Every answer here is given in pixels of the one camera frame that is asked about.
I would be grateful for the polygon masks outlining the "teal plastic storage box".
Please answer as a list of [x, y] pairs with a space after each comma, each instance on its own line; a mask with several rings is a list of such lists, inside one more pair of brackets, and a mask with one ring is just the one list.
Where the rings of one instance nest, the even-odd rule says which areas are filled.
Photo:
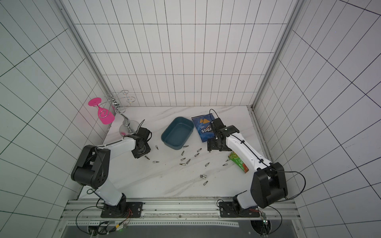
[[180, 150], [192, 134], [194, 124], [184, 117], [176, 117], [161, 135], [162, 142], [171, 149]]

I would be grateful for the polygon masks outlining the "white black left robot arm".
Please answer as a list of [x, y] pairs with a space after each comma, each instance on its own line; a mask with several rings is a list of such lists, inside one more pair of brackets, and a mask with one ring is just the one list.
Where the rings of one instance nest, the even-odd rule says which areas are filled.
[[151, 138], [150, 130], [140, 128], [116, 142], [83, 147], [71, 172], [71, 180], [92, 188], [104, 201], [106, 217], [122, 217], [129, 210], [126, 196], [108, 179], [110, 161], [127, 152], [131, 152], [136, 159], [145, 156], [150, 152], [148, 142]]

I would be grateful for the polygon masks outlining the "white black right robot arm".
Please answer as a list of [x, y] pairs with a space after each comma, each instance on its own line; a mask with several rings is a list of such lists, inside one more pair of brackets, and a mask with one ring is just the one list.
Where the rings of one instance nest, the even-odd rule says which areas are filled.
[[284, 167], [259, 154], [244, 139], [235, 126], [226, 126], [220, 118], [211, 121], [213, 138], [207, 140], [207, 150], [232, 151], [253, 172], [250, 188], [234, 196], [238, 209], [266, 208], [288, 196]]

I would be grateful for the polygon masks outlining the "green orange snack bag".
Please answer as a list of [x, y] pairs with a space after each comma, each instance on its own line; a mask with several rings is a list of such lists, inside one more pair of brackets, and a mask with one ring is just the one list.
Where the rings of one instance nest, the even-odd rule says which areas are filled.
[[239, 168], [241, 168], [244, 173], [247, 173], [249, 171], [249, 168], [235, 152], [231, 152], [228, 158], [230, 161], [234, 162]]

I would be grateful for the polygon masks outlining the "blue Doritos chip bag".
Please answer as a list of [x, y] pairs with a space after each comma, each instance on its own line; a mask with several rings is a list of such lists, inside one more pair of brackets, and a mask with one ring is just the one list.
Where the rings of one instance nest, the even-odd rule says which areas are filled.
[[191, 119], [202, 142], [207, 142], [208, 139], [214, 137], [211, 122], [215, 119], [215, 117], [212, 114], [196, 116]]

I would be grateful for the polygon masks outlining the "chrome lamp with pink shades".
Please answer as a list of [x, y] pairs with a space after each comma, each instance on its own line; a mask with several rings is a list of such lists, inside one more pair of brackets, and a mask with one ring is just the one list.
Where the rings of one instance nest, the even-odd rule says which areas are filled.
[[132, 104], [136, 101], [134, 96], [129, 96], [129, 90], [122, 90], [119, 92], [108, 92], [105, 97], [106, 101], [102, 101], [102, 98], [96, 97], [90, 99], [88, 106], [97, 108], [98, 119], [104, 125], [110, 125], [116, 119], [116, 115], [120, 115], [122, 124], [119, 128], [119, 134], [124, 137], [127, 135], [135, 134], [138, 130], [138, 122], [130, 120], [124, 113], [127, 107], [122, 104], [126, 101], [128, 104]]

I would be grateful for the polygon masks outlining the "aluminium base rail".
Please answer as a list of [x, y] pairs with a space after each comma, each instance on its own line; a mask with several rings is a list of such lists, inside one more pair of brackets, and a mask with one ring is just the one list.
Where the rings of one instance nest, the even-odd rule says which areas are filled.
[[126, 225], [222, 225], [235, 227], [238, 221], [298, 221], [301, 219], [294, 201], [275, 203], [265, 209], [252, 208], [237, 212], [231, 199], [223, 198], [137, 198], [128, 199], [128, 211], [121, 216], [106, 212], [98, 199], [71, 200], [60, 218], [59, 228], [65, 226], [113, 227]]

